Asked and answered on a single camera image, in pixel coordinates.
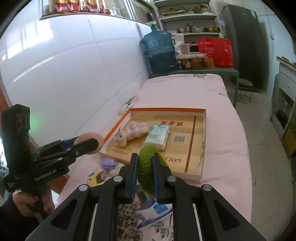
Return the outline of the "person left hand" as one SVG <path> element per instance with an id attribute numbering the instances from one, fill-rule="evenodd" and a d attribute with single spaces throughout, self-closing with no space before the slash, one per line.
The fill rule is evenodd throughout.
<path id="1" fill-rule="evenodd" d="M 29 209 L 29 205 L 35 204 L 38 199 L 39 197 L 22 190 L 16 190 L 13 193 L 14 204 L 20 213 L 27 217 L 34 216 L 34 212 Z M 43 202 L 43 207 L 46 214 L 50 214 L 53 210 L 55 210 L 55 204 L 53 202 L 49 183 L 44 186 L 44 194 L 42 195 L 41 200 Z"/>

